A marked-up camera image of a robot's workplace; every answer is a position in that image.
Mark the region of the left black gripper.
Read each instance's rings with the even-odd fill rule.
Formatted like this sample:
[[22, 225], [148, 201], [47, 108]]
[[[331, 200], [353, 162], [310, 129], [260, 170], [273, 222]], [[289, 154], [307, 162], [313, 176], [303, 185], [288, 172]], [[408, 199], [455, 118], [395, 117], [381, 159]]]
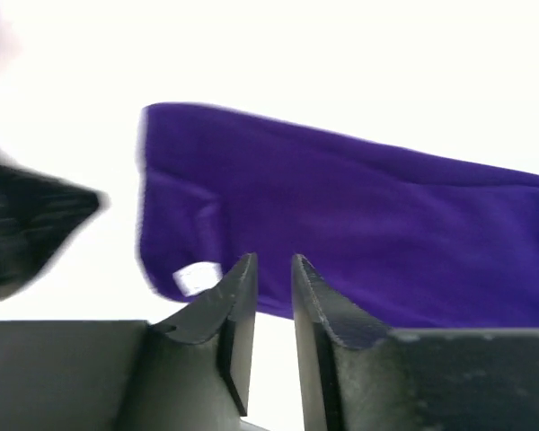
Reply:
[[101, 200], [97, 190], [0, 163], [0, 301], [35, 278]]

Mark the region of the purple towel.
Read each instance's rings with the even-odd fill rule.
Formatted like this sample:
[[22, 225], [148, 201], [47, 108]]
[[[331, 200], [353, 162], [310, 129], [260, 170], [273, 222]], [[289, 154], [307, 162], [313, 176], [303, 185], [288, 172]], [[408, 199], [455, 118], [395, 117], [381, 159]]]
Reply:
[[145, 110], [139, 255], [187, 302], [249, 252], [261, 312], [290, 260], [397, 327], [539, 327], [539, 175], [205, 105]]

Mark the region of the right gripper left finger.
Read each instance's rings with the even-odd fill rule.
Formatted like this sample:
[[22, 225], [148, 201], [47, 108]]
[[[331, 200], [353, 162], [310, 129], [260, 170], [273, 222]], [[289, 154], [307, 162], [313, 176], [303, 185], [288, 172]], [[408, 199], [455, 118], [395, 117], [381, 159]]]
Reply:
[[156, 324], [0, 321], [0, 431], [238, 429], [257, 269], [243, 256]]

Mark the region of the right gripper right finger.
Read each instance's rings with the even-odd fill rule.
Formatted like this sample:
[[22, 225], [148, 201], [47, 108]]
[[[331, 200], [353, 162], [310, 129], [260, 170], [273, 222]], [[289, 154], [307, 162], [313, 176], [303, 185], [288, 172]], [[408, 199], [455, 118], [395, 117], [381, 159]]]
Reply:
[[395, 329], [302, 255], [292, 303], [308, 430], [539, 430], [539, 329]]

